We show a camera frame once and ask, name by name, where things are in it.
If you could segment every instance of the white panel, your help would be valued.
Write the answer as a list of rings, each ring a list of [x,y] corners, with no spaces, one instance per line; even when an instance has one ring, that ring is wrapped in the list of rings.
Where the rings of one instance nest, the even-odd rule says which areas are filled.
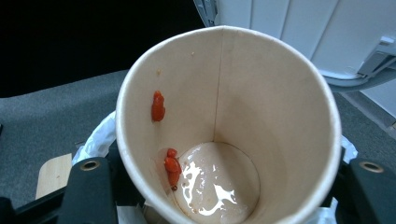
[[[290,0],[253,0],[250,29],[280,38]]]
[[[396,118],[396,79],[361,92]]]
[[[332,77],[355,77],[381,36],[396,36],[395,9],[395,0],[340,1],[312,62]]]
[[[250,28],[252,0],[219,0],[219,25]]]
[[[281,39],[310,59],[338,0],[290,1]]]

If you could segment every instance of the red food piece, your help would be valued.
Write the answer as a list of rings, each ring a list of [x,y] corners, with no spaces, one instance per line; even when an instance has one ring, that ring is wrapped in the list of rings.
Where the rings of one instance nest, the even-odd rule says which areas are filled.
[[[171,187],[174,187],[177,185],[177,181],[179,178],[180,174],[178,172],[168,172],[168,181]]]
[[[166,153],[167,157],[175,158],[176,155],[177,155],[177,151],[175,149],[173,149],[173,148],[169,148],[167,153]]]
[[[163,95],[160,91],[154,92],[153,102],[151,106],[151,118],[154,121],[161,121],[165,116],[165,107],[163,107]]]
[[[178,173],[179,174],[179,167],[180,164],[178,164],[178,161],[175,158],[172,157],[166,157],[165,158],[165,170],[167,172],[172,172],[172,173]]]

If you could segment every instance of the gray floor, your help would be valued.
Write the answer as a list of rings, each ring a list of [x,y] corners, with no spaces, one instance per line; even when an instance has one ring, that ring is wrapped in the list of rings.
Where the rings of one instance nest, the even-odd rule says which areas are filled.
[[[54,157],[75,153],[94,128],[115,110],[127,71],[119,71],[23,96],[0,99],[0,196],[14,207],[35,198],[38,171]],[[343,135],[362,158],[396,173],[396,140],[335,93]]]

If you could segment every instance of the paper cup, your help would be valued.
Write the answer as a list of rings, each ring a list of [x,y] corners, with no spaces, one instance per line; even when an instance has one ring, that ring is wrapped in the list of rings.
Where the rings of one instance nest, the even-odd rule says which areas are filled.
[[[160,122],[151,120],[155,91],[166,108]],[[125,168],[171,223],[194,220],[166,183],[165,148],[220,142],[245,153],[260,181],[246,223],[303,222],[337,172],[341,125],[327,83],[301,53],[259,32],[217,26],[154,46],[130,69],[116,112]]]

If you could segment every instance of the black fabric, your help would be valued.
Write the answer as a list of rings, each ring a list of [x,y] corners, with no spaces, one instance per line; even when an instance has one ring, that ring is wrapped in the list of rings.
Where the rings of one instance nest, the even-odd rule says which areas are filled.
[[[147,49],[204,28],[192,0],[0,3],[0,97],[129,69]]]

